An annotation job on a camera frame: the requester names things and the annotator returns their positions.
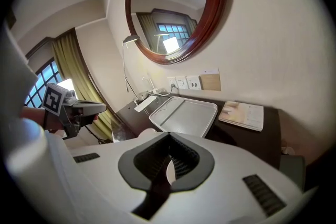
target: curtain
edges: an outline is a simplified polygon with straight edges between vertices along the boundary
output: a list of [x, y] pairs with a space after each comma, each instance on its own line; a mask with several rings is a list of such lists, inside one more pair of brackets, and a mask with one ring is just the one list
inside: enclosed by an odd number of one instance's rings
[[155, 34], [159, 31], [151, 13], [137, 13], [141, 28], [146, 36], [148, 45], [156, 52], [158, 37]]
[[191, 36], [197, 27], [197, 21], [191, 19], [189, 16], [185, 16], [185, 23], [187, 25], [188, 30], [190, 30], [189, 35]]
[[[78, 100], [103, 103], [85, 71], [75, 29], [65, 32], [54, 40], [53, 53], [62, 79], [72, 79]], [[108, 109], [100, 113], [98, 120], [93, 122], [93, 125], [110, 140], [112, 140], [111, 125], [117, 127], [119, 124], [119, 120]]]

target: mirror frame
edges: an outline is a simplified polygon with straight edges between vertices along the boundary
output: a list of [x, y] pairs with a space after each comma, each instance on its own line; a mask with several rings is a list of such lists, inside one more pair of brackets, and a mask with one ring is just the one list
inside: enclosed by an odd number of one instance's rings
[[[140, 51], [151, 61], [170, 65], [186, 60], [200, 49], [211, 37], [223, 14], [226, 0], [206, 0], [204, 11], [195, 31], [192, 33], [187, 42], [177, 51], [170, 54], [157, 54], [148, 49], [139, 39], [135, 41]], [[125, 11], [127, 24], [131, 35], [137, 35], [132, 21], [131, 0], [125, 0]]]

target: wall socket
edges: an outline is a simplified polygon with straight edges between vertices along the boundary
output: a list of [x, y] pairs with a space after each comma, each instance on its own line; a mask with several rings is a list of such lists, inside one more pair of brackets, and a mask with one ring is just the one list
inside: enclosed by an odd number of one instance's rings
[[188, 81], [189, 89], [191, 90], [201, 90], [202, 89], [199, 76], [187, 77], [187, 81]]
[[168, 79], [168, 82], [169, 82], [169, 87], [170, 87], [172, 84], [174, 84], [174, 86], [175, 86], [176, 88], [178, 88], [177, 81], [176, 81], [176, 78], [175, 78], [175, 77], [167, 77], [167, 79]]
[[176, 77], [179, 89], [189, 89], [186, 77]]

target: tray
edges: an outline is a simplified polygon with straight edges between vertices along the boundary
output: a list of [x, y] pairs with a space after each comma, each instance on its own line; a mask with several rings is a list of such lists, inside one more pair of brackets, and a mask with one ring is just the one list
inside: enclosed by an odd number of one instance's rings
[[217, 116], [217, 105], [170, 97], [150, 116], [150, 121], [164, 132], [176, 132], [205, 137]]

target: desk surface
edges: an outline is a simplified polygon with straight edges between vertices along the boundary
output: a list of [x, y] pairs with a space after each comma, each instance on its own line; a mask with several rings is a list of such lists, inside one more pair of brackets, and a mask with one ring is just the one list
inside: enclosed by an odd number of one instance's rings
[[[234, 146], [241, 147], [252, 154], [256, 155], [266, 163], [278, 169], [281, 157], [281, 131], [278, 110], [273, 108], [264, 108], [264, 128], [261, 132], [235, 126], [222, 122], [218, 119], [220, 112], [224, 106], [224, 101], [215, 101], [201, 99], [195, 97], [185, 98], [215, 103], [218, 106], [218, 113], [214, 123], [212, 124], [206, 139], [222, 142]], [[154, 128], [161, 132], [150, 120], [149, 115], [154, 112], [169, 97], [157, 97], [150, 105], [146, 107], [146, 111], [137, 112], [134, 110], [135, 104], [129, 103], [118, 111], [119, 116], [134, 135], [125, 135], [125, 140], [138, 137], [139, 134], [147, 129]]]

